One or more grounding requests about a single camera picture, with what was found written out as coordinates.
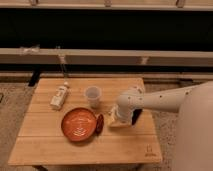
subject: orange plate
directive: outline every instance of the orange plate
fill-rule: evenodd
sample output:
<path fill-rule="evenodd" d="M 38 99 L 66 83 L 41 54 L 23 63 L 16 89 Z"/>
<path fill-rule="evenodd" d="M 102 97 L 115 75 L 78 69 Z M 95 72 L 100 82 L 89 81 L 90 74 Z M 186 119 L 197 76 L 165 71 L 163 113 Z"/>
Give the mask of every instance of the orange plate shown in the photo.
<path fill-rule="evenodd" d="M 96 117 L 86 108 L 75 108 L 63 118 L 61 128 L 70 141 L 83 141 L 89 138 L 96 128 Z"/>

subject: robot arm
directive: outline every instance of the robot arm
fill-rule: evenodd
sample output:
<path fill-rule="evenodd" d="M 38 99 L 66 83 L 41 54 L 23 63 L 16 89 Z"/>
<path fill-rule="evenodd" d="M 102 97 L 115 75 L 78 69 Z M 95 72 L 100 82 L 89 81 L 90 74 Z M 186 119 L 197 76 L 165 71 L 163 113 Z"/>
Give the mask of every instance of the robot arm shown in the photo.
<path fill-rule="evenodd" d="M 213 82 L 155 93 L 134 87 L 118 97 L 112 116 L 128 123 L 134 109 L 179 111 L 172 171 L 212 171 L 212 92 Z"/>
<path fill-rule="evenodd" d="M 132 87 L 117 98 L 116 115 L 122 122 L 131 122 L 135 109 L 153 109 L 167 112 L 178 112 L 179 108 L 196 86 L 143 93 L 140 87 Z"/>

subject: wooden table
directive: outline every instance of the wooden table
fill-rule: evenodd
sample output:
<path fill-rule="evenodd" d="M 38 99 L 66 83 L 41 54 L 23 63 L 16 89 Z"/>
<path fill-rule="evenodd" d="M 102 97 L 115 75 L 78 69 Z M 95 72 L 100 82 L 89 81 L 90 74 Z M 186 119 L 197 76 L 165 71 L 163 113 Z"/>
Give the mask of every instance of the wooden table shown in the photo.
<path fill-rule="evenodd" d="M 70 143 L 61 131 L 61 121 L 75 107 L 89 108 L 83 93 L 86 87 L 102 88 L 101 105 L 95 114 L 108 112 L 116 97 L 133 85 L 144 87 L 141 78 L 70 78 L 70 89 L 63 108 L 49 103 L 64 79 L 41 79 L 35 90 L 16 143 L 10 165 L 72 165 L 161 162 L 161 150 L 150 111 L 144 110 L 137 123 L 128 128 L 109 128 L 89 142 Z"/>

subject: white bottle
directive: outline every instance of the white bottle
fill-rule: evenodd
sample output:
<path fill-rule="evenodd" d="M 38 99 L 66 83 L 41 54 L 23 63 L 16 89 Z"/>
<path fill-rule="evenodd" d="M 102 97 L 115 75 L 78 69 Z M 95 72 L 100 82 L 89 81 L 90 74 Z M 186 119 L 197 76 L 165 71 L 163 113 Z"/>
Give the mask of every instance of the white bottle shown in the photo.
<path fill-rule="evenodd" d="M 69 88 L 68 82 L 64 82 L 64 85 L 58 87 L 56 94 L 53 96 L 50 102 L 52 109 L 54 110 L 61 109 L 68 94 L 68 88 Z"/>

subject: white cup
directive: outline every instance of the white cup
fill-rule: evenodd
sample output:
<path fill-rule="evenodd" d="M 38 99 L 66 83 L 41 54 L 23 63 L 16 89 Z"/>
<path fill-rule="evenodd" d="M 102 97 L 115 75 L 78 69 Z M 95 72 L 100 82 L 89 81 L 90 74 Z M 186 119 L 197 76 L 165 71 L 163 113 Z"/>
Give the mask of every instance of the white cup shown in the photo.
<path fill-rule="evenodd" d="M 100 104 L 101 89 L 96 86 L 88 87 L 84 92 L 84 96 L 91 108 L 97 108 Z"/>

